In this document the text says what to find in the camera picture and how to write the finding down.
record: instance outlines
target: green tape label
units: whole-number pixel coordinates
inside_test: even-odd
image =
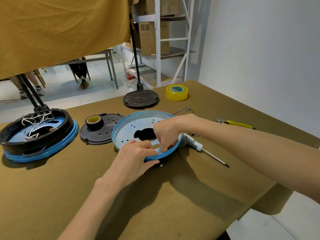
[[[172,92],[183,92],[184,88],[183,87],[179,87],[179,86],[175,86],[175,87],[171,87],[170,90]]]

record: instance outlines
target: hanging fabric curtain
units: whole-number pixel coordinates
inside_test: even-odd
[[[128,0],[0,2],[0,79],[130,40]]]

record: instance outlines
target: screwdriver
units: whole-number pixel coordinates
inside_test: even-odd
[[[189,145],[189,146],[193,147],[197,151],[203,150],[206,154],[208,154],[211,157],[213,157],[214,159],[218,160],[220,163],[225,165],[227,168],[230,168],[230,166],[228,164],[226,164],[224,161],[220,160],[218,157],[212,155],[210,152],[208,152],[207,150],[203,149],[203,145],[201,143],[197,142],[194,138],[192,138],[188,134],[183,133],[182,134],[182,139],[181,139],[181,142],[180,142],[179,146],[186,146],[186,145]]]

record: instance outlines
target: shoe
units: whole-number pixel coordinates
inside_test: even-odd
[[[83,79],[81,84],[80,84],[80,87],[82,89],[86,89],[87,87],[89,87],[89,83],[85,79]]]
[[[26,99],[28,98],[28,95],[26,94],[26,92],[24,90],[20,90],[20,99]]]
[[[38,94],[39,97],[45,95],[45,91],[42,90],[42,88],[35,88],[36,93]]]

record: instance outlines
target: yellow pliers handle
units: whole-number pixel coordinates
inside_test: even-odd
[[[253,126],[247,125],[247,124],[242,124],[242,123],[234,122],[234,121],[232,121],[232,120],[227,120],[227,122],[229,123],[229,125],[236,125],[236,126],[240,126],[240,127],[244,127],[244,128],[249,128],[249,129],[256,130],[256,128],[254,128]]]

